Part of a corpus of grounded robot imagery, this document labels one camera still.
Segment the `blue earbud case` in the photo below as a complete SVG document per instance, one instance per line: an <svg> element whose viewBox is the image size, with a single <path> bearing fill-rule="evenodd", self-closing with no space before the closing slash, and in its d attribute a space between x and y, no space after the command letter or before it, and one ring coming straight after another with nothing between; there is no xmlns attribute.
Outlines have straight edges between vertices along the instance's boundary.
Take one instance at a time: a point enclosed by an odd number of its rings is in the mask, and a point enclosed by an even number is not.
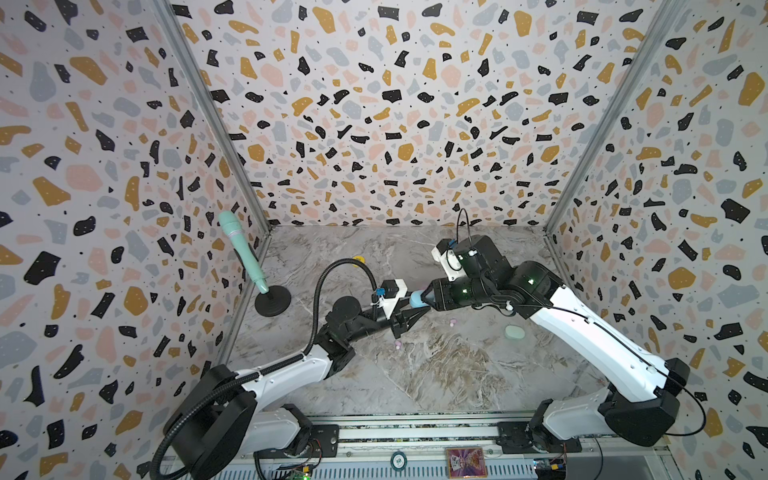
<svg viewBox="0 0 768 480"><path fill-rule="evenodd" d="M409 305L412 308L423 308L425 306L428 306L428 304L426 304L422 299L422 293L423 293L422 290L414 291L411 293L409 297Z"/></svg>

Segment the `mint green earbud case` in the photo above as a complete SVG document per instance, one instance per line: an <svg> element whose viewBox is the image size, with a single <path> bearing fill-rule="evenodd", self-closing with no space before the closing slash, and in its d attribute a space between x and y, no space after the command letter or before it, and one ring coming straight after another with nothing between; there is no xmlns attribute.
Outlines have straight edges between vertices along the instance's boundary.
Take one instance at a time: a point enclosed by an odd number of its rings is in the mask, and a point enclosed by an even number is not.
<svg viewBox="0 0 768 480"><path fill-rule="evenodd" d="M507 325L504 329L504 335L509 340L522 340L526 336L523 328L516 325Z"/></svg>

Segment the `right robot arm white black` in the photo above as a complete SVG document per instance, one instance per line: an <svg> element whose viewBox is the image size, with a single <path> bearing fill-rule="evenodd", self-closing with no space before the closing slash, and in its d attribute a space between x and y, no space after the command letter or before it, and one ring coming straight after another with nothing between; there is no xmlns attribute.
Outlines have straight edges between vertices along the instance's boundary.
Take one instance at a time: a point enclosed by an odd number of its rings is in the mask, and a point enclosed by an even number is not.
<svg viewBox="0 0 768 480"><path fill-rule="evenodd" d="M587 307L562 279L528 260L513 266L487 236L442 240L432 251L445 272L414 307L436 311L493 307L517 314L555 334L607 379L597 392L568 400L544 400L525 436L540 451L563 449L590 435L614 435L651 447L669 434L690 375L689 366L641 348Z"/></svg>

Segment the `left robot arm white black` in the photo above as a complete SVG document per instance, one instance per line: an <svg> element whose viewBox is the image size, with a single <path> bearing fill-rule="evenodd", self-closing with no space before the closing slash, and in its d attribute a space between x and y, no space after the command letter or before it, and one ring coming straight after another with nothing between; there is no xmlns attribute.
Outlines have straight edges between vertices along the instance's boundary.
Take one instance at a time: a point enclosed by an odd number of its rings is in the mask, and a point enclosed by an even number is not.
<svg viewBox="0 0 768 480"><path fill-rule="evenodd" d="M293 404L269 405L307 385L339 373L355 356L353 342L382 330L410 330L430 311L397 300L391 312L345 296L337 300L307 353L269 365L232 371L208 370L163 428L164 438L149 466L153 479L211 479L237 456L263 450L299 454L312 424Z"/></svg>

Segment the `black round microphone stand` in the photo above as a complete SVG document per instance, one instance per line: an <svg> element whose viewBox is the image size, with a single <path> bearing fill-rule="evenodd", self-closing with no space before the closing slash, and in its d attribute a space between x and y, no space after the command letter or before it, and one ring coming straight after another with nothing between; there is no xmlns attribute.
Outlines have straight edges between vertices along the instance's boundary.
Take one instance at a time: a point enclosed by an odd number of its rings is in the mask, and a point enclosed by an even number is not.
<svg viewBox="0 0 768 480"><path fill-rule="evenodd" d="M267 293L258 293L254 300L256 312L263 317L275 317L285 312L291 303L290 291L280 285L269 288Z"/></svg>

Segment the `round white badge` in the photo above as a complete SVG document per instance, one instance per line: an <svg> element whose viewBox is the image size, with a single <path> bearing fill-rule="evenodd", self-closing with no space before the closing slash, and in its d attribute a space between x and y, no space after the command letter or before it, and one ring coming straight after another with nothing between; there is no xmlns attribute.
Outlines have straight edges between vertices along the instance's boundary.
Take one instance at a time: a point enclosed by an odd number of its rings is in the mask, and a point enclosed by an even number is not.
<svg viewBox="0 0 768 480"><path fill-rule="evenodd" d="M402 451L395 451L390 458L390 466L396 472L404 471L407 467L407 456Z"/></svg>

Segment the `pink square card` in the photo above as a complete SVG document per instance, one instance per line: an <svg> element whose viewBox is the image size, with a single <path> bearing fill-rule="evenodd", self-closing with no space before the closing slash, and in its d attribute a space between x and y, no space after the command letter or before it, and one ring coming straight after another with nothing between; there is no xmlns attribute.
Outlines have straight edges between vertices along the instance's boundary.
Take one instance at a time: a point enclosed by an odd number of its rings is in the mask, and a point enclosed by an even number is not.
<svg viewBox="0 0 768 480"><path fill-rule="evenodd" d="M449 479L486 478L488 469L481 447L448 448L446 450Z"/></svg>

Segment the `mint green microphone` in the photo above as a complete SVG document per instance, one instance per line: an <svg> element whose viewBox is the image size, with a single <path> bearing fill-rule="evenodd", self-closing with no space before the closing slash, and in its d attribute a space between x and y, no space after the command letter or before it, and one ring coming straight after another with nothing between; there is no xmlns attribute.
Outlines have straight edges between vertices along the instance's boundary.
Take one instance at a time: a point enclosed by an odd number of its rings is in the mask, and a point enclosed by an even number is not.
<svg viewBox="0 0 768 480"><path fill-rule="evenodd" d="M269 286L261 265L252 252L245 231L237 217L230 211L222 211L218 221L224 235L231 241L242 265L261 294L269 292Z"/></svg>

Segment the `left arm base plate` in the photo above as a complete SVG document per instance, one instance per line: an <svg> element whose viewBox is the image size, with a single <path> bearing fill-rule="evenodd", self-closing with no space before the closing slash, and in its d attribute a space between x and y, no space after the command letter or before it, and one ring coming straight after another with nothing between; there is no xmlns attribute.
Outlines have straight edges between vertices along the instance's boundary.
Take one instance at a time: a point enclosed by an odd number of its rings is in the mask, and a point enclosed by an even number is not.
<svg viewBox="0 0 768 480"><path fill-rule="evenodd" d="M287 447L262 450L258 455L262 459L288 459L289 461L335 458L339 447L339 435L338 424L314 424L309 430L300 432Z"/></svg>

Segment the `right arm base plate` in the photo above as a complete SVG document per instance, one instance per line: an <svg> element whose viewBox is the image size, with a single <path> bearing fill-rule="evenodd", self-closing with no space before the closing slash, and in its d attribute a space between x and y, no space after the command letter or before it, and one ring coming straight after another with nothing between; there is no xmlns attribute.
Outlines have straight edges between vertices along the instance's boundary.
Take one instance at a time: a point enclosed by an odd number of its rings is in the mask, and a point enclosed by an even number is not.
<svg viewBox="0 0 768 480"><path fill-rule="evenodd" d="M504 454L570 454L580 453L578 439L560 440L543 431L532 432L528 422L499 422L496 444Z"/></svg>

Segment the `left aluminium corner post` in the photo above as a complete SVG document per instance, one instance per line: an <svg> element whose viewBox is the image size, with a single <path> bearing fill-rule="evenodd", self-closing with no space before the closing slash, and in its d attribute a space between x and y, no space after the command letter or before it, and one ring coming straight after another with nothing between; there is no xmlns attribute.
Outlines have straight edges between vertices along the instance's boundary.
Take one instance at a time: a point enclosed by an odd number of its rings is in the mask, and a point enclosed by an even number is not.
<svg viewBox="0 0 768 480"><path fill-rule="evenodd" d="M154 0L151 4L163 34L168 39L170 48L176 56L181 70L184 72L184 76L212 131L212 135L218 145L222 148L223 156L235 177L240 191L244 195L251 216L254 219L254 223L258 226L258 230L264 236L268 236L270 233L270 226L263 213L261 204L259 203L243 165L239 160L225 124L214 106L213 98L203 80L193 53L185 41L183 30L176 20L172 4L169 1L161 0Z"/></svg>

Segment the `aluminium corner post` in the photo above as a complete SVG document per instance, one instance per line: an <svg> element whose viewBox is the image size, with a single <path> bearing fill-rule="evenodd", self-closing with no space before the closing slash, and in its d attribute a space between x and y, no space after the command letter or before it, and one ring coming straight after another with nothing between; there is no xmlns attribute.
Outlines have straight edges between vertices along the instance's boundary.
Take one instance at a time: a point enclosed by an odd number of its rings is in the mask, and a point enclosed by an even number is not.
<svg viewBox="0 0 768 480"><path fill-rule="evenodd" d="M551 236L557 229L557 225L564 218L575 198L580 184L587 177L591 167L597 159L600 148L611 133L613 126L619 121L624 108L632 99L635 88L644 79L653 59L663 43L665 36L673 29L677 17L688 4L684 0L661 1L660 8L655 14L645 39L641 42L633 63L626 71L615 95L608 104L603 118L597 124L594 135L587 144L586 149L576 167L569 176L562 195L548 219L545 232Z"/></svg>
<svg viewBox="0 0 768 480"><path fill-rule="evenodd" d="M183 30L176 20L172 4L169 1L161 0L154 0L151 4L163 34L168 39L170 48L176 56L181 70L184 72L184 76L212 131L212 135L218 145L222 148L223 156L235 177L240 191L244 195L251 216L254 219L254 223L258 226L258 230L264 236L268 236L270 233L270 226L263 213L261 204L259 203L243 165L239 160L225 124L214 106L213 98L203 80L193 53L185 41Z"/></svg>

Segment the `right aluminium corner post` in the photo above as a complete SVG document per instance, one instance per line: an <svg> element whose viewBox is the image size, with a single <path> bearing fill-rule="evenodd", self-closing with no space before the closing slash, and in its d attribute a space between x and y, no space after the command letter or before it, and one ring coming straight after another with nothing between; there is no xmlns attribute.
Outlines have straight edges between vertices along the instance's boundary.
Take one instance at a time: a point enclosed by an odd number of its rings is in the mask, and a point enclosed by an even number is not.
<svg viewBox="0 0 768 480"><path fill-rule="evenodd" d="M611 133L613 126L619 121L624 108L632 99L635 88L644 79L653 59L663 43L665 36L673 29L677 17L688 4L684 0L661 1L660 8L655 14L645 39L641 42L633 63L626 71L615 95L608 104L603 118L597 124L594 135L587 144L586 149L576 167L569 176L562 195L548 219L545 232L551 236L557 229L557 225L564 218L575 198L580 184L587 177L591 167L597 159L600 148Z"/></svg>

